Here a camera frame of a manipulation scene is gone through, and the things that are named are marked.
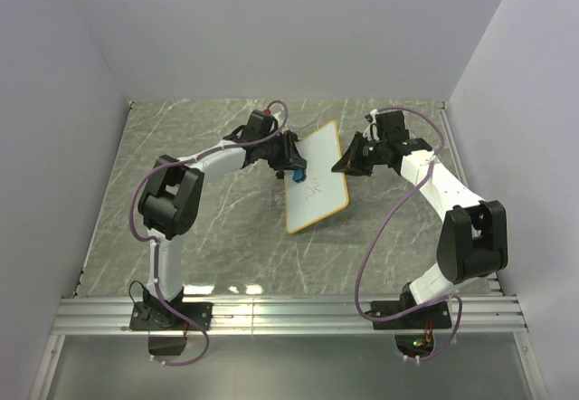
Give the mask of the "blue whiteboard eraser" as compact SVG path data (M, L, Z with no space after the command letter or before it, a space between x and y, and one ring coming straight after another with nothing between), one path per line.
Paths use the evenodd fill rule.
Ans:
M301 183L306 179L306 170L304 168L298 168L293 171L292 181L294 183Z

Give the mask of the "orange framed whiteboard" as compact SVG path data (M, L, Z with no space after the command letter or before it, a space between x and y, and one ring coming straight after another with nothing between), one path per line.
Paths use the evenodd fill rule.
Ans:
M284 176L285 224L290 234L349 205L345 175L331 171L342 157L337 123L331 120L298 141L297 151L307 160L307 167L301 182L293 179L291 171Z

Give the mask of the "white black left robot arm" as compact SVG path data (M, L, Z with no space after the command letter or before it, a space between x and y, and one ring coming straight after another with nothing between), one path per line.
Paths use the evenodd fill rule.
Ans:
M186 158L163 155L140 184L140 198L131 200L129 226L137 240L150 244L150 273L143 304L162 329L182 321L181 237L195 223L206 183L264 160L278 174L287 171L302 182L308 161L298 152L297 134L283 131L274 119L247 123L215 146Z

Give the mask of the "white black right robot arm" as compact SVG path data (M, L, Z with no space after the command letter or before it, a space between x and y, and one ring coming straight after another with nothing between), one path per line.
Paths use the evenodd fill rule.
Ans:
M422 138L368 140L357 132L331 171L347 176L371 176L378 165L390 167L413 185L411 192L387 214L379 230L383 231L397 211L420 193L442 222L436 263L407 284L399 312L373 316L362 309L359 291L365 267L379 240L375 237L356 276L354 303L358 314L373 323L401 319L405 325L417 328L430 318L431 306L450 299L463 284L506 268L506 208L499 201L486 201L471 192Z

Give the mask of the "aluminium front rail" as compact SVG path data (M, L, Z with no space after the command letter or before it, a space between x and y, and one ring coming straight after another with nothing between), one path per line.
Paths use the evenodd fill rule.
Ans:
M205 296L213 303L211 336L364 335L372 324L356 312L348 296ZM53 335L141 335L129 326L133 304L128 298L62 300L52 324ZM465 297L458 332L527 331L515 297Z

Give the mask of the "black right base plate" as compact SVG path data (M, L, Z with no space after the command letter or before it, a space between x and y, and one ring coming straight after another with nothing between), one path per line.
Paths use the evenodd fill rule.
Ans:
M450 329L451 311L446 301L410 311L401 301L373 300L364 313L373 323L374 330Z

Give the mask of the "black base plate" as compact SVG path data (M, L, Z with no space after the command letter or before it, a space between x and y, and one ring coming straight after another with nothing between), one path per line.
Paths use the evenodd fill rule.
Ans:
M446 301L410 311L401 301L373 300L364 313L373 323L374 330L450 329L451 311Z
M213 306L211 302L185 302L178 311L204 330L208 330L211 325ZM190 322L177 317L165 307L156 310L142 301L134 305L129 322L131 331L183 330L185 326L188 326L189 330L197 330Z

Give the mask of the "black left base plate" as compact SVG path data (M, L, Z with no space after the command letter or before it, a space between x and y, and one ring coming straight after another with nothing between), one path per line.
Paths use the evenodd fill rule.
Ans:
M204 330L208 330L211 325L213 306L211 302L185 302L178 311ZM190 322L177 317L165 307L156 310L142 301L134 305L129 322L131 331L183 330L185 326L188 326L189 330L197 330Z

